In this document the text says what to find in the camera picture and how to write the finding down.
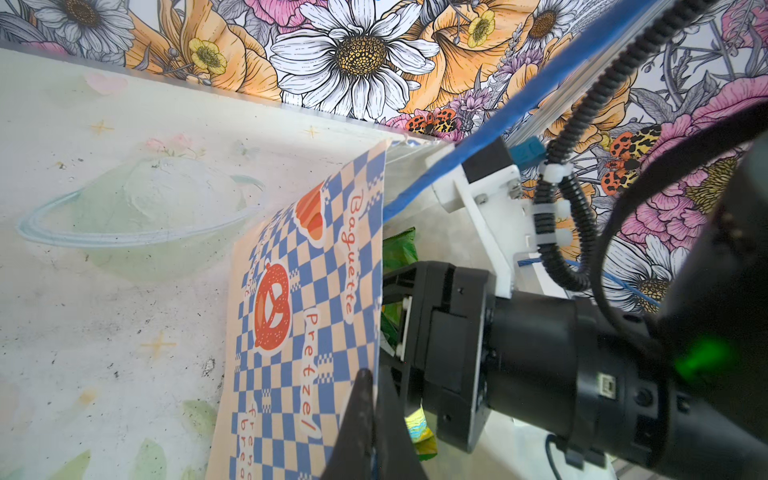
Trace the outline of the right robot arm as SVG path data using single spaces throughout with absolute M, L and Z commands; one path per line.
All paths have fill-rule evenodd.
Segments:
M 575 467 L 606 455 L 669 478 L 767 475 L 767 106 L 757 103 L 673 147 L 618 201 L 590 265 L 597 282 L 640 205 L 743 143 L 736 168 L 655 315 L 491 292 L 492 275 L 418 262 L 383 278 L 404 303 L 402 353 L 386 356 L 407 409 L 470 452 L 492 412 L 546 430 Z

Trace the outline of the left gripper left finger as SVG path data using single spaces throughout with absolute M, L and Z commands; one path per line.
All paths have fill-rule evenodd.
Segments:
M 374 451 L 373 373 L 358 371 L 322 480 L 370 479 Z

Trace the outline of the green rainbow snack bag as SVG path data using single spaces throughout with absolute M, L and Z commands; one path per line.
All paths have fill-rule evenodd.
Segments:
M 422 408 L 405 418 L 408 434 L 420 461 L 428 461 L 438 454 L 437 439 L 429 428 L 426 414 Z

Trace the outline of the checkered paper bag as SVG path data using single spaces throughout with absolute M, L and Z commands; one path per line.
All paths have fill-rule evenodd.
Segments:
M 284 95 L 326 113 L 376 120 L 429 142 L 376 146 L 250 230 L 234 248 L 225 387 L 210 479 L 314 479 L 337 439 L 354 377 L 375 369 L 383 310 L 384 225 L 445 230 L 457 220 L 510 294 L 512 233 L 532 248 L 527 205 L 510 192 L 519 165 L 470 176 L 451 150 L 477 146 L 500 112 L 510 134 L 544 137 L 540 120 L 566 76 L 638 21 L 633 1 L 311 2 L 279 35 L 270 62 Z

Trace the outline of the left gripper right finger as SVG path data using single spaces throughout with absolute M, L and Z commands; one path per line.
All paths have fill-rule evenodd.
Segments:
M 380 381 L 375 406 L 375 478 L 427 480 L 392 381 Z

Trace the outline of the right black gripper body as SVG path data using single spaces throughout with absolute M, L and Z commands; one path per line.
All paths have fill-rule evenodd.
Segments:
M 495 294 L 486 270 L 425 261 L 387 273 L 383 302 L 404 311 L 391 368 L 406 411 L 437 418 L 437 436 L 472 452 L 490 414 L 563 438 L 576 397 L 576 305 L 517 292 Z

